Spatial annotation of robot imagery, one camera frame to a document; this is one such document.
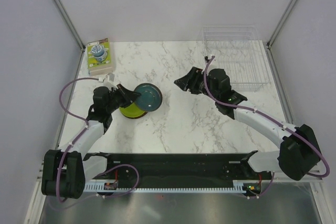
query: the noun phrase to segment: plastic container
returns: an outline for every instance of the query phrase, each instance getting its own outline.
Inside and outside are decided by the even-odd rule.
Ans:
[[[236,91],[257,91],[270,82],[259,33],[254,26],[204,26],[201,55],[214,55]]]
[[[99,61],[99,62],[105,61],[107,57],[107,52],[105,51],[104,46],[102,45],[94,45],[91,48],[91,53],[96,59],[96,61]]]

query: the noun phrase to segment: metal frame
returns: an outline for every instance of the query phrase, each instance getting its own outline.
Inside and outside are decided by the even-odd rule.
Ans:
[[[74,78],[76,78],[79,74],[83,58],[84,58],[84,52],[81,53]],[[72,96],[74,94],[73,93],[74,90],[75,90],[75,85],[72,85],[69,97],[67,99],[67,104],[66,104],[67,107],[66,108],[70,107],[70,103],[71,103],[71,100],[72,100]],[[63,133],[66,118],[67,118],[67,113],[64,112],[64,114],[61,118],[61,122],[60,122],[59,127],[58,127],[57,132],[56,132],[55,140],[54,140],[55,149],[57,148],[57,146],[60,142],[60,138],[61,138],[62,133]],[[39,174],[38,174],[36,182],[35,182],[34,191],[33,191],[32,197],[30,199],[30,203],[29,203],[29,206],[28,206],[28,210],[27,210],[27,214],[26,214],[26,217],[25,217],[25,220],[24,220],[24,224],[39,223],[39,220],[40,220],[40,217],[41,217],[41,214],[42,214],[42,210],[43,210],[43,205],[44,205],[44,202],[45,202],[45,199],[46,199],[46,196],[43,195],[42,192],[41,192],[42,171],[43,171],[43,162],[42,162]]]
[[[268,59],[268,62],[271,68],[271,72],[274,77],[275,85],[276,85],[276,88],[279,94],[280,104],[285,114],[285,119],[287,122],[293,123],[292,109],[289,106],[285,90],[283,89],[284,87],[280,81],[279,73],[275,65],[272,52],[269,49],[268,44],[264,43],[264,47],[265,47],[266,56],[267,56],[267,59]],[[319,181],[316,181],[315,179],[312,179],[311,176],[305,176],[304,178],[306,179],[306,182],[310,182],[313,199],[315,200],[318,213],[320,214],[321,222],[323,224],[335,224],[336,220],[334,219],[335,217],[333,215],[333,210],[331,209],[331,205],[327,203],[326,196],[322,189],[323,180],[320,179]]]
[[[62,4],[61,0],[53,0],[58,11],[60,12],[63,20],[65,21],[66,25],[68,26],[69,30],[71,31],[74,39],[76,40],[76,43],[78,44],[78,46],[81,48],[82,52],[84,52],[85,50],[85,45],[83,43],[83,41],[80,39],[73,23],[71,22],[71,19],[69,17],[69,15],[67,14],[64,5]]]
[[[276,26],[274,32],[271,35],[271,38],[269,39],[267,45],[269,48],[271,48],[271,46],[273,45],[274,41],[276,40],[276,38],[279,35],[279,32],[281,31],[281,29],[283,28],[288,16],[291,14],[291,12],[293,11],[296,3],[298,2],[298,0],[290,0],[288,6],[286,7],[285,12],[283,13],[282,17],[280,18],[280,21],[278,23],[278,25]]]

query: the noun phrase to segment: red wire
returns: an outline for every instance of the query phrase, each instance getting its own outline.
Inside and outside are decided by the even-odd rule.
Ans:
[[[262,176],[261,176],[261,174],[259,173],[259,182],[258,182],[258,185],[261,184],[261,181],[262,181]]]

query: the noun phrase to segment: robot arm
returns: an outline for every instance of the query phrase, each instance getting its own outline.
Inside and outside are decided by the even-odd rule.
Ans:
[[[86,120],[87,130],[66,154],[60,177],[60,196],[79,198],[85,182],[104,172],[107,159],[103,156],[90,156],[84,160],[92,145],[109,128],[112,122],[111,113],[119,107],[127,107],[141,94],[124,88],[121,84],[116,87],[110,83],[104,84],[93,91],[93,105],[89,109]],[[56,177],[61,157],[69,143],[58,150],[47,151],[44,157],[41,190],[44,195],[56,195]]]
[[[183,91],[189,91],[191,94],[208,95],[202,71],[200,68],[193,67],[186,76],[175,80],[174,83]],[[254,108],[254,111],[251,111],[215,102],[220,113],[249,125],[270,139],[279,148],[279,151],[275,152],[263,153],[254,151],[249,153],[242,160],[242,163],[249,166],[247,170],[249,168],[255,172],[281,170],[291,179],[300,180],[320,161],[319,156],[308,145],[288,131],[285,131],[285,128],[291,129],[320,151],[314,132],[310,127],[305,124],[297,127],[285,122],[282,123],[283,127],[280,127],[272,120],[256,113],[256,110],[261,110],[249,102],[245,96],[231,88],[230,78],[226,75],[224,69],[212,69],[206,80],[210,93],[218,101],[238,105],[238,107]]]

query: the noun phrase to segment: metal floor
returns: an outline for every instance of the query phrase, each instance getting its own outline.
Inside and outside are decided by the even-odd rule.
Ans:
[[[50,198],[55,207],[59,205]],[[274,184],[260,199],[230,194],[135,193],[115,199],[93,197],[68,210],[45,206],[40,224],[321,223],[309,184]]]

